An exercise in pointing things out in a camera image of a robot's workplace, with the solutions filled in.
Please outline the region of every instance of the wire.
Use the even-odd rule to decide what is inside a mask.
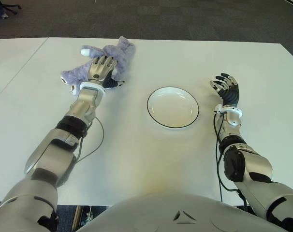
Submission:
[[[216,158],[216,164],[217,164],[217,173],[218,173],[218,177],[219,177],[219,172],[218,172],[218,142],[219,142],[219,135],[216,131],[216,127],[215,127],[215,117],[216,117],[216,114],[214,114],[214,118],[213,118],[213,127],[214,127],[214,131],[215,131],[215,134],[216,134],[216,145],[215,145],[215,158]],[[220,186],[220,202],[223,202],[223,196],[222,196],[222,186],[220,185],[220,181],[219,181],[219,186]]]
[[[247,201],[246,201],[246,198],[244,197],[244,195],[242,194],[242,192],[239,190],[239,189],[236,189],[236,188],[232,188],[232,189],[229,189],[227,188],[221,178],[220,178],[220,172],[219,172],[219,167],[220,167],[220,161],[222,159],[222,156],[223,156],[223,153],[220,153],[220,157],[218,159],[218,142],[220,142],[220,137],[219,137],[219,133],[220,133],[220,130],[222,128],[222,125],[223,125],[223,122],[224,122],[224,115],[222,115],[222,122],[220,124],[220,128],[219,128],[219,132],[217,132],[216,130],[216,126],[215,126],[215,117],[216,117],[217,114],[214,114],[214,117],[213,117],[213,127],[214,127],[214,132],[216,134],[216,147],[215,147],[215,157],[216,157],[216,171],[217,171],[217,175],[218,175],[218,180],[219,180],[219,186],[220,186],[220,201],[223,202],[223,196],[222,196],[222,189],[221,187],[223,186],[224,189],[226,189],[227,191],[229,192],[237,192],[239,197],[243,200],[243,210],[244,211],[247,211]]]
[[[82,161],[83,159],[85,159],[86,157],[88,157],[88,156],[90,156],[92,153],[94,153],[95,151],[97,151],[98,149],[99,149],[99,147],[103,144],[103,140],[104,140],[104,129],[103,129],[103,124],[102,124],[102,122],[97,118],[97,117],[95,117],[96,119],[97,119],[97,121],[99,122],[99,124],[100,124],[100,126],[101,126],[101,128],[102,128],[102,131],[103,131],[103,137],[102,137],[102,140],[101,140],[101,142],[100,142],[100,144],[94,149],[94,150],[92,150],[90,153],[88,153],[87,155],[85,155],[85,156],[83,156],[82,158],[80,158],[80,156],[81,156],[81,151],[82,151],[82,143],[83,143],[83,138],[81,139],[81,143],[80,143],[80,147],[79,147],[79,154],[78,154],[78,156],[77,156],[77,161],[76,161],[76,164],[78,163],[78,162],[80,162],[80,161]]]

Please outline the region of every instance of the black rim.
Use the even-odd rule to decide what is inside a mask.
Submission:
[[[158,89],[154,90],[154,91],[149,95],[149,97],[148,97],[146,103],[148,104],[148,100],[150,99],[150,97],[152,96],[152,94],[155,93],[157,90],[162,89],[162,88],[168,88],[168,87],[170,87],[170,88],[178,88],[178,89],[181,89],[181,90],[187,92],[186,90],[184,90],[184,89],[182,89],[182,88],[174,87],[174,86],[165,86],[165,87],[161,87],[161,88],[158,88]],[[164,124],[158,122],[158,121],[152,116],[152,114],[150,113],[150,111],[149,111],[149,109],[148,109],[147,104],[146,104],[146,109],[147,109],[147,111],[148,111],[148,114],[151,116],[151,118],[152,118],[154,121],[156,121],[158,124],[160,124],[160,125],[162,125],[162,126],[164,126],[164,127],[172,128],[172,129],[179,129],[179,128],[188,127],[189,125],[193,124],[193,123],[196,121],[196,119],[198,118],[198,115],[199,115],[199,104],[198,104],[197,100],[194,98],[194,96],[193,96],[193,95],[191,95],[191,96],[193,97],[193,99],[195,100],[195,102],[196,102],[196,104],[197,104],[197,107],[198,107],[198,113],[197,113],[196,118],[195,118],[190,124],[185,125],[185,126],[183,126],[183,127],[169,127],[169,126],[166,126],[166,125],[164,125]]]

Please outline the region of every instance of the black cable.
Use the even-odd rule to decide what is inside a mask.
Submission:
[[[91,126],[92,124],[93,124],[93,121],[90,122],[90,124],[89,124],[89,126],[87,127],[86,131],[89,130],[89,128],[90,128],[90,126]],[[84,139],[84,137],[81,138],[81,142],[80,142],[80,146],[79,146],[79,153],[78,153],[78,156],[77,156],[77,159],[76,159],[76,160],[77,160],[76,163],[78,163],[78,161],[79,161],[79,159],[80,159],[80,156],[81,156],[83,139]]]
[[[98,148],[103,144],[103,140],[104,140],[104,129],[103,129],[103,124],[102,124],[102,122],[101,122],[97,117],[95,117],[95,118],[97,119],[97,121],[99,122],[99,124],[100,124],[100,126],[101,126],[101,128],[102,128],[102,131],[103,131],[103,138],[102,138],[100,144],[99,144],[94,150],[92,150],[90,153],[88,153],[88,154],[87,154],[86,156],[84,156],[83,158],[81,158],[81,159],[77,159],[76,164],[77,164],[78,162],[80,162],[81,160],[85,159],[86,157],[90,156],[90,155],[91,155],[92,153],[94,153],[95,151],[97,151]]]
[[[216,114],[214,114],[214,118],[213,118],[213,127],[214,127],[214,131],[215,131],[216,138],[217,138],[216,139],[216,145],[215,145],[215,158],[216,158],[216,164],[218,166],[218,142],[219,142],[219,135],[218,135],[218,133],[216,131],[216,127],[215,127],[215,117],[216,117]],[[222,186],[220,185],[220,181],[219,181],[219,186],[220,186],[220,202],[223,202]]]
[[[220,185],[220,200],[221,200],[221,202],[223,202],[222,191],[221,191],[221,186],[223,186],[223,188],[226,189],[229,192],[236,191],[239,194],[240,198],[243,200],[243,203],[246,205],[245,197],[243,196],[243,194],[241,193],[241,191],[238,190],[238,189],[236,189],[236,188],[233,188],[233,189],[227,188],[223,184],[223,182],[222,182],[222,180],[220,178],[219,166],[220,166],[220,161],[222,159],[223,153],[220,154],[220,157],[218,159],[218,142],[220,141],[219,132],[220,132],[220,129],[222,128],[222,125],[223,125],[223,122],[224,122],[224,115],[222,116],[222,122],[220,124],[219,132],[217,132],[217,130],[216,130],[215,117],[216,117],[216,114],[213,117],[213,127],[214,127],[214,131],[215,131],[215,134],[216,134],[216,137],[217,137],[217,140],[216,140],[216,148],[215,148],[215,156],[216,156],[216,162],[217,162],[217,168],[216,168],[217,170],[216,171],[217,171],[217,175],[218,175],[218,179],[219,179],[219,185]]]

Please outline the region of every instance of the plush toy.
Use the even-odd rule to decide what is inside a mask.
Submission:
[[[82,46],[81,54],[90,58],[97,58],[101,56],[113,56],[113,59],[118,60],[115,70],[112,73],[112,79],[120,81],[121,75],[128,69],[130,61],[135,53],[134,44],[130,43],[125,37],[121,36],[117,46],[107,45],[103,49],[92,46]],[[78,95],[80,92],[80,84],[88,80],[88,70],[92,60],[84,65],[76,67],[70,71],[63,71],[61,73],[61,80],[71,86],[71,92]]]

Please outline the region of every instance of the robot finger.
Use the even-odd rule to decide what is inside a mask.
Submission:
[[[113,68],[115,68],[116,67],[116,65],[117,65],[117,60],[113,60],[113,62],[112,62],[112,64],[111,64],[111,66],[113,66]]]
[[[98,60],[99,60],[99,57],[95,57],[95,58],[93,59],[92,64],[98,64]]]
[[[226,73],[221,73],[221,75],[229,79],[231,83],[234,84],[235,86],[238,85],[238,82],[236,82],[233,76],[230,76],[229,74],[226,74]]]
[[[223,86],[216,84],[214,81],[210,81],[210,85],[215,91],[219,92],[220,90],[224,90]]]
[[[229,78],[235,86],[238,85],[238,82],[234,79],[233,76],[229,76]]]
[[[225,81],[214,81],[216,84],[223,86],[224,90],[229,89],[227,82]]]
[[[228,77],[225,77],[225,76],[216,76],[215,78],[218,79],[218,80],[221,80],[221,81],[226,82],[229,87],[232,86],[232,82],[231,82],[231,80]]]
[[[98,63],[99,63],[99,64],[104,64],[104,61],[105,61],[106,59],[107,59],[107,56],[102,56],[102,57],[100,57]]]
[[[113,57],[108,57],[105,61],[106,66],[110,66],[112,63]]]

